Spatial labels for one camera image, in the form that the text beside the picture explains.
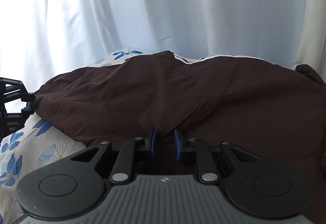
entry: sheer curtain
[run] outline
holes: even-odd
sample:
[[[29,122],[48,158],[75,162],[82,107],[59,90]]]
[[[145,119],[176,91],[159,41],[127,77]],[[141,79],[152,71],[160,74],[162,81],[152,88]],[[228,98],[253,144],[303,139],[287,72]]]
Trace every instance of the sheer curtain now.
[[[326,79],[326,0],[0,0],[0,76],[37,90],[115,50],[308,63]],[[21,104],[7,106],[19,110]]]

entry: wrinkled fabric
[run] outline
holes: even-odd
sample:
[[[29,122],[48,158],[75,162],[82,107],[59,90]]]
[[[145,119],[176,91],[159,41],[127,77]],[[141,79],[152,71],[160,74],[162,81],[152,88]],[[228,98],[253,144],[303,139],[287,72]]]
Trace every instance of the wrinkled fabric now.
[[[308,65],[294,71],[247,57],[189,63],[165,51],[62,74],[35,94],[36,113],[86,146],[121,143],[155,126],[159,142],[150,173],[191,173],[192,166],[175,162],[177,127],[187,138],[230,141],[295,168],[316,188],[305,215],[326,221],[326,85]]]

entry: white fabric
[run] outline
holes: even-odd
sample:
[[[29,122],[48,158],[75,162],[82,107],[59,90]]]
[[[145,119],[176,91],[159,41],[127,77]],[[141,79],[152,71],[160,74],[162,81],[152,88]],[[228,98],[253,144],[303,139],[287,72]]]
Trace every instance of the white fabric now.
[[[0,76],[33,92],[131,46],[308,63],[326,79],[325,15],[325,0],[0,0]]]
[[[149,54],[135,49],[120,49],[89,66],[122,64],[131,57]],[[0,224],[12,224],[22,215],[15,194],[21,177],[84,148],[82,142],[64,135],[36,113],[27,119],[24,128],[5,137],[0,146]]]

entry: brown fabric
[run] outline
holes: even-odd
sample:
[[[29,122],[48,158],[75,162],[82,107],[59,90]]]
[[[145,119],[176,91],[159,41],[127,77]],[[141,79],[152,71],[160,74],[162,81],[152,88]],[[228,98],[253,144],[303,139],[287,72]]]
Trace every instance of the brown fabric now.
[[[214,145],[231,141],[298,169],[316,187],[305,215],[326,223],[326,85],[308,65],[293,71],[238,57],[189,65],[165,51],[59,75],[36,96],[37,114],[86,146],[143,136],[155,126],[159,145],[152,173],[192,170],[175,162],[171,132],[177,127],[186,137]]]

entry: yellow flower center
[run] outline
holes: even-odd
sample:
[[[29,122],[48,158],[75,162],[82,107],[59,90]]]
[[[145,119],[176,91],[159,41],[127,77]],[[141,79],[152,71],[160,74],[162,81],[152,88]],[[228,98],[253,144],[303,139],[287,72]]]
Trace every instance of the yellow flower center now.
[[[12,174],[11,173],[8,173],[7,176],[6,176],[6,180],[9,180],[11,178]]]

